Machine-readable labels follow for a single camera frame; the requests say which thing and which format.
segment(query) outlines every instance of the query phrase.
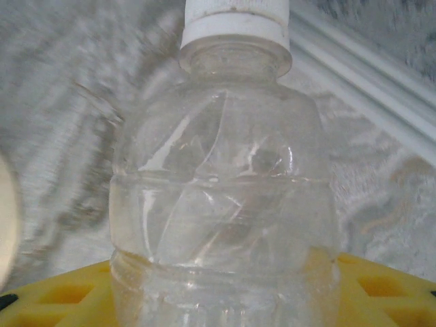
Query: white plastic rail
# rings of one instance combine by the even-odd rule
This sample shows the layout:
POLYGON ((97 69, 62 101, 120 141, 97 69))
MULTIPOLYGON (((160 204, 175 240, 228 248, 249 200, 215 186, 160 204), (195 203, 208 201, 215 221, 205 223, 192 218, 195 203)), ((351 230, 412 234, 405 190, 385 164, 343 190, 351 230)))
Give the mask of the white plastic rail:
POLYGON ((297 2, 289 25, 295 65, 436 167, 436 88, 297 2))

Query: white bottle cap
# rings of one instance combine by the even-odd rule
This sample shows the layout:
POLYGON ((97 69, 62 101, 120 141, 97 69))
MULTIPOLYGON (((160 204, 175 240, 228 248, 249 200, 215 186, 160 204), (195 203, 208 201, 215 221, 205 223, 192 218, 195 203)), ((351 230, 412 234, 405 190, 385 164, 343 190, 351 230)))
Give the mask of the white bottle cap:
POLYGON ((290 58, 289 13, 289 0, 186 0, 181 48, 204 38, 237 35, 278 45, 290 58))

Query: plastic bottle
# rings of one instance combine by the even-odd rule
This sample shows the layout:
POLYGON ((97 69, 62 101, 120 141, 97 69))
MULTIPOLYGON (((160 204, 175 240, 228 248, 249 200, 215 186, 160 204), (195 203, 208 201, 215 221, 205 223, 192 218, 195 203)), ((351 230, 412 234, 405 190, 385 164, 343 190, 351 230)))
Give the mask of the plastic bottle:
POLYGON ((110 220, 121 326, 334 326, 338 228, 288 0, 188 0, 189 80, 139 108, 116 148, 110 220))

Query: clear plastic bottle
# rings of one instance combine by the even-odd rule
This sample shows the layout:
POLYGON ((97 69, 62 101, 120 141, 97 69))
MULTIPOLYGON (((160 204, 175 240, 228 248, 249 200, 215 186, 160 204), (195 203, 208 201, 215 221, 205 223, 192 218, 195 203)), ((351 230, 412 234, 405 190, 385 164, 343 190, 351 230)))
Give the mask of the clear plastic bottle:
POLYGON ((289 1, 275 2, 188 0, 189 80, 125 124, 110 190, 123 327, 334 326, 322 126, 313 100, 277 84, 290 54, 274 13, 289 1))

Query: yellow plastic tray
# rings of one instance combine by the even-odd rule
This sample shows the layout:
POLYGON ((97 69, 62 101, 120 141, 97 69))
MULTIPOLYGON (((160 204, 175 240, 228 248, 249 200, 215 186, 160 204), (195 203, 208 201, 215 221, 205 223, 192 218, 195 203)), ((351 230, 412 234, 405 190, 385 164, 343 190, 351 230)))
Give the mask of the yellow plastic tray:
MULTIPOLYGON (((338 327, 436 327, 436 283, 348 254, 339 266, 338 327)), ((0 311, 1 327, 118 327, 108 262, 7 294, 18 300, 0 311)))

